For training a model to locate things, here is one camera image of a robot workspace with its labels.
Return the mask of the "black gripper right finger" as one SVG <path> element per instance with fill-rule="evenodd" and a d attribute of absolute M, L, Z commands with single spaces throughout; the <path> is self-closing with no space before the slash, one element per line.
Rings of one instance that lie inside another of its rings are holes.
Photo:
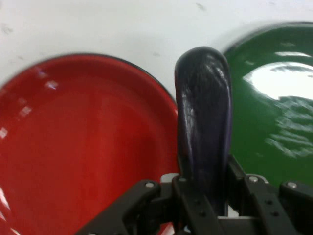
<path fill-rule="evenodd" d="M 240 216 L 254 217 L 263 235 L 311 235 L 313 188 L 300 181 L 272 186 L 260 175 L 245 174 L 228 158 L 227 202 Z"/>

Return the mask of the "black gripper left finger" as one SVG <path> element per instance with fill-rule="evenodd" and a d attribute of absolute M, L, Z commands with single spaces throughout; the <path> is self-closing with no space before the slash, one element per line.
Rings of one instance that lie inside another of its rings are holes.
<path fill-rule="evenodd" d="M 182 176 L 170 183 L 142 180 L 77 231 L 78 235 L 156 235 L 171 223 L 176 235 L 223 235 L 198 189 L 200 168 L 179 159 Z"/>

